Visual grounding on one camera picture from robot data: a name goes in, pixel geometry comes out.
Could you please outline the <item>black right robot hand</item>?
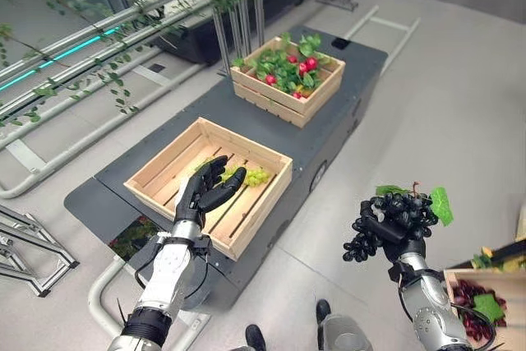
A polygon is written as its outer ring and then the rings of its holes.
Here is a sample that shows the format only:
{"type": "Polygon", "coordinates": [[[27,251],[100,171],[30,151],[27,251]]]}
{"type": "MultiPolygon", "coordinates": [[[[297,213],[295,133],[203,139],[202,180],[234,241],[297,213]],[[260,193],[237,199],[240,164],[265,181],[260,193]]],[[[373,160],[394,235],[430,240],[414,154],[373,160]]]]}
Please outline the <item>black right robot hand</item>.
{"type": "Polygon", "coordinates": [[[374,196],[360,203],[351,225],[356,234],[344,244],[344,259],[363,262],[380,248],[390,262],[410,252],[425,256],[425,239],[437,222],[426,199],[398,193],[374,196]]]}

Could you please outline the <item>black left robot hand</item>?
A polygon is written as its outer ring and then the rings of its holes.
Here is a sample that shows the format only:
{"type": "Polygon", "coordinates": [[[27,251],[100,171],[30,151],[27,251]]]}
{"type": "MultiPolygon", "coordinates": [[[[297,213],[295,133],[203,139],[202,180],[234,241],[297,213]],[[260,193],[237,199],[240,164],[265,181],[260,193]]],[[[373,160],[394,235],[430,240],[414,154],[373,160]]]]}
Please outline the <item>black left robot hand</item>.
{"type": "Polygon", "coordinates": [[[215,157],[200,166],[185,182],[181,181],[175,205],[175,224],[187,221],[203,229],[205,215],[237,193],[244,183],[247,169],[238,167],[223,180],[227,163],[226,155],[215,157]]]}

